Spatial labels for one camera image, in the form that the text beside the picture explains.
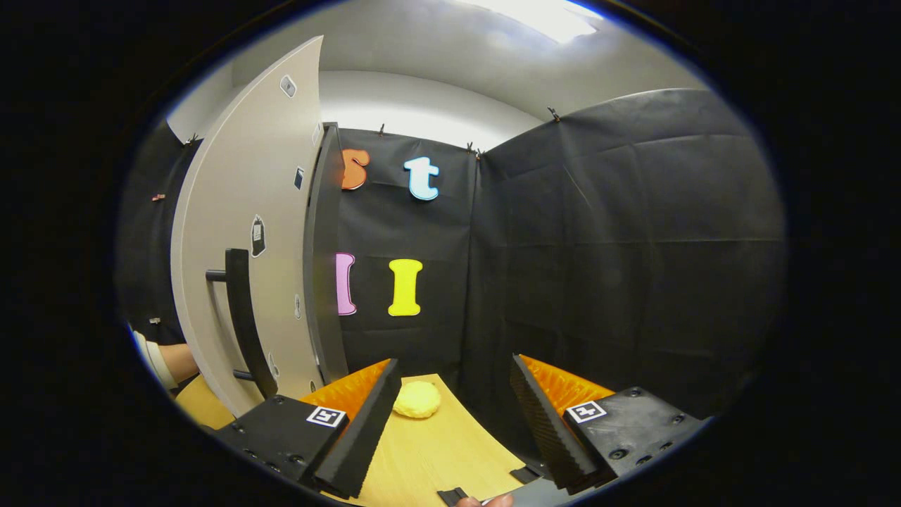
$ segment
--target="black fabric backdrop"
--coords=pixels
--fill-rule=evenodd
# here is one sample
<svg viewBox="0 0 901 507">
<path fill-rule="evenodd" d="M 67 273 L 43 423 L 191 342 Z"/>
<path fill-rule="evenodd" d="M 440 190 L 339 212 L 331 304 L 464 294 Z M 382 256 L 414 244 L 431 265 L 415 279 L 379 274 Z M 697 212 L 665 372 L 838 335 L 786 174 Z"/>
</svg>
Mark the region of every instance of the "black fabric backdrop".
<svg viewBox="0 0 901 507">
<path fill-rule="evenodd" d="M 402 375 L 438 373 L 456 391 L 463 343 L 469 225 L 475 153 L 403 135 L 341 129 L 342 149 L 366 150 L 366 182 L 341 194 L 339 251 L 352 254 L 350 298 L 357 313 L 341 317 L 348 370 L 388 357 Z M 404 162 L 429 157 L 437 198 L 422 201 L 408 186 Z M 417 273 L 419 315 L 392 317 L 394 259 L 423 263 Z"/>
<path fill-rule="evenodd" d="M 117 217 L 114 281 L 120 311 L 160 345 L 185 343 L 169 269 L 172 220 L 181 184 L 202 140 L 182 144 L 163 121 L 135 153 Z M 153 201 L 157 194 L 166 198 Z M 151 324 L 159 318 L 159 324 Z"/>
<path fill-rule="evenodd" d="M 621 97 L 497 146 L 472 216 L 460 398 L 520 454 L 537 456 L 511 354 L 704 418 L 746 382 L 777 315 L 775 181 L 710 92 Z"/>
</svg>

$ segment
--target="ceiling light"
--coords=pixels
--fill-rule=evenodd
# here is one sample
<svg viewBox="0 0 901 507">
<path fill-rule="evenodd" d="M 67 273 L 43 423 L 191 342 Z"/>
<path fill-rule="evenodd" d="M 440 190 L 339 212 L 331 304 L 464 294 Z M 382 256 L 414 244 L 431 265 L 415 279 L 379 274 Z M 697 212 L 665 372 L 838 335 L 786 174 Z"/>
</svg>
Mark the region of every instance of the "ceiling light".
<svg viewBox="0 0 901 507">
<path fill-rule="evenodd" d="M 502 14 L 558 43 L 596 32 L 582 17 L 600 18 L 581 5 L 566 0 L 458 0 Z"/>
</svg>

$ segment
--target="human hand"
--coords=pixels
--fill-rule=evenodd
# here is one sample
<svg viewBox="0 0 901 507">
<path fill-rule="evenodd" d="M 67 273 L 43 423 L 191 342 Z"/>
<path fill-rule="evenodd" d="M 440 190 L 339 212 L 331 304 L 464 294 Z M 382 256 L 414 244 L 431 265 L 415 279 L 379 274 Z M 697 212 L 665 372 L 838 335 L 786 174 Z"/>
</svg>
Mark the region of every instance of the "human hand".
<svg viewBox="0 0 901 507">
<path fill-rule="evenodd" d="M 469 498 L 460 499 L 456 507 L 482 507 L 482 502 L 470 496 Z M 513 507 L 513 496 L 510 493 L 498 496 L 491 502 L 486 503 L 485 507 Z"/>
</svg>

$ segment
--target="door handle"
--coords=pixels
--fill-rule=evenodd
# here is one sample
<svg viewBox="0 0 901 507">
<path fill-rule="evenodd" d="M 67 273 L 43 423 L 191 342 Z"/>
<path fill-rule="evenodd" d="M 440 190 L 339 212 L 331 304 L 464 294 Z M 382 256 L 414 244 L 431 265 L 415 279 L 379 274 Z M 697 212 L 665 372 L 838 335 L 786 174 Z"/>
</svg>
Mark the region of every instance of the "door handle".
<svg viewBox="0 0 901 507">
<path fill-rule="evenodd" d="M 257 334 L 257 321 L 253 317 L 253 303 L 250 299 L 250 253 L 241 248 L 226 248 L 225 269 L 207 270 L 206 279 L 225 282 L 234 335 L 238 338 L 238 347 L 244 363 L 250 370 L 250 379 L 244 377 L 243 380 L 253 380 L 264 399 L 275 396 L 278 384 L 266 362 L 263 345 L 259 342 Z"/>
</svg>

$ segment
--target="white ceiling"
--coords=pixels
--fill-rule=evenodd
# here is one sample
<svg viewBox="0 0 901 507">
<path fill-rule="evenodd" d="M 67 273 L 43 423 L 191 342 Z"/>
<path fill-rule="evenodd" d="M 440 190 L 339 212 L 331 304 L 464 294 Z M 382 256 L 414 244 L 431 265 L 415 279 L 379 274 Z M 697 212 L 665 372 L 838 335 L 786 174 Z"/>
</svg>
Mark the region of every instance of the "white ceiling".
<svg viewBox="0 0 901 507">
<path fill-rule="evenodd" d="M 350 0 L 287 24 L 237 55 L 244 86 L 285 53 L 324 35 L 320 70 L 370 70 L 432 79 L 540 119 L 659 88 L 706 88 L 648 41 L 607 20 L 557 44 L 501 14 L 454 0 Z"/>
</svg>

